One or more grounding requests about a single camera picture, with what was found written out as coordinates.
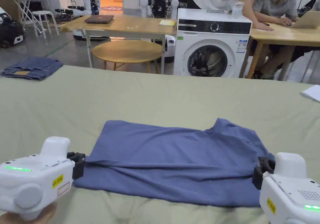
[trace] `control knob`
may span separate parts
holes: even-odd
[[[219,30],[219,25],[217,23],[212,23],[210,29],[212,32],[217,32]]]

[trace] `open laptop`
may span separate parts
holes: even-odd
[[[91,15],[85,20],[86,23],[110,23],[113,15]]]
[[[308,11],[289,28],[318,28],[320,26],[320,12]]]

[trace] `gray t-shirt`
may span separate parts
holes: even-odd
[[[312,7],[312,10],[314,10],[314,11],[320,11],[320,0],[317,0],[317,1],[315,2],[315,4],[314,4],[313,7]]]
[[[285,15],[291,20],[298,16],[296,9],[297,0],[255,0],[253,10],[272,17],[282,17]]]

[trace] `control panel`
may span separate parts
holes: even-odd
[[[179,31],[224,33],[224,34],[250,34],[251,23],[222,22],[180,19]]]

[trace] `bed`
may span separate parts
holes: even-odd
[[[53,135],[90,154],[107,120],[206,129],[225,118],[271,153],[301,154],[320,181],[320,104],[307,84],[197,78],[64,66],[36,82],[0,77],[0,162],[39,153]],[[52,223],[267,224],[260,208],[218,208],[72,188]]]

